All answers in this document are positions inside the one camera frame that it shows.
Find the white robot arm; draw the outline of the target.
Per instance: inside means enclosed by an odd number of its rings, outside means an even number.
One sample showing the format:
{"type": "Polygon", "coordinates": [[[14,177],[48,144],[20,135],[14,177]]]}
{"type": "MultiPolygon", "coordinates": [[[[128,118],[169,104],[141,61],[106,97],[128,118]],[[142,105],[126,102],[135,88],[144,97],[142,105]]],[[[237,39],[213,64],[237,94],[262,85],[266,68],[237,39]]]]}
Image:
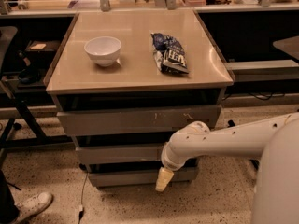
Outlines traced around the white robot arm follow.
{"type": "Polygon", "coordinates": [[[260,161],[250,224],[299,224],[299,113],[211,131],[195,121],[164,145],[156,189],[163,191],[190,158],[228,156],[260,161]]]}

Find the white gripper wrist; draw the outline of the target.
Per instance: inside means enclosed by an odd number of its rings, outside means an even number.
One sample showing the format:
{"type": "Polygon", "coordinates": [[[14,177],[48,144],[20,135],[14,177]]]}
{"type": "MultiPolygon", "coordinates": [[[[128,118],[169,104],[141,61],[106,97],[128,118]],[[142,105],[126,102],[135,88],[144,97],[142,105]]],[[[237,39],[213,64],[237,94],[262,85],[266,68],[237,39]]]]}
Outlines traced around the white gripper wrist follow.
{"type": "Polygon", "coordinates": [[[164,191],[174,176],[173,171],[183,167],[188,158],[189,151],[186,148],[166,143],[161,154],[161,162],[164,167],[159,170],[155,189],[159,192],[164,191]]]}

